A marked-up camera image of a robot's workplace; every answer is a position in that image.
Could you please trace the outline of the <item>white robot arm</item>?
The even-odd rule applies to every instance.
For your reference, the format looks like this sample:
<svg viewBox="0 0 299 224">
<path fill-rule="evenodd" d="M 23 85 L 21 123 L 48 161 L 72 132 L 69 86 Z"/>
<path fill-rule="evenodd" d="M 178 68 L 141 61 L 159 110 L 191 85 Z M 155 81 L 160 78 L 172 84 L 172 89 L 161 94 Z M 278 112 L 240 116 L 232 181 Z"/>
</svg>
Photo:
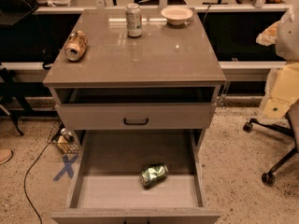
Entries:
<svg viewBox="0 0 299 224">
<path fill-rule="evenodd" d="M 269 73 L 260 105 L 262 119 L 281 119 L 299 99 L 299 8 L 290 8 L 260 33 L 256 42 L 275 45 L 277 56 L 286 61 Z"/>
</svg>

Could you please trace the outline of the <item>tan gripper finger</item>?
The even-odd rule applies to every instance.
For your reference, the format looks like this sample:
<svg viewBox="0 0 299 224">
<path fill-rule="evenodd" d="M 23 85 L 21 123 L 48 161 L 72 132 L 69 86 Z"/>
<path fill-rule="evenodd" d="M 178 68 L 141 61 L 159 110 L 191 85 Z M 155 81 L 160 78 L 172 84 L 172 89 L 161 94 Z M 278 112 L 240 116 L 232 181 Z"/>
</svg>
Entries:
<svg viewBox="0 0 299 224">
<path fill-rule="evenodd" d="M 256 38 L 256 42 L 263 46 L 270 46 L 276 43 L 279 22 L 276 21 L 263 30 Z"/>
<path fill-rule="evenodd" d="M 272 68 L 261 103 L 263 119 L 281 119 L 299 99 L 299 62 Z"/>
</svg>

